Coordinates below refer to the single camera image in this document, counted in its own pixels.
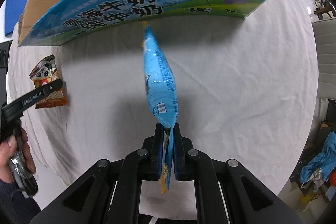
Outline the person left hand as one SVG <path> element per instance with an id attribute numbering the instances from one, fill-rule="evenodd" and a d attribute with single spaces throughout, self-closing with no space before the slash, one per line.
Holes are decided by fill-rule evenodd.
<path id="1" fill-rule="evenodd" d="M 30 146 L 28 144 L 28 137 L 26 131 L 22 128 L 22 149 L 27 167 L 32 173 L 36 173 L 36 166 L 33 157 L 30 153 Z M 9 167 L 9 160 L 17 150 L 17 141 L 14 136 L 9 137 L 1 143 L 0 146 L 0 173 L 1 181 L 12 184 L 15 180 Z"/>

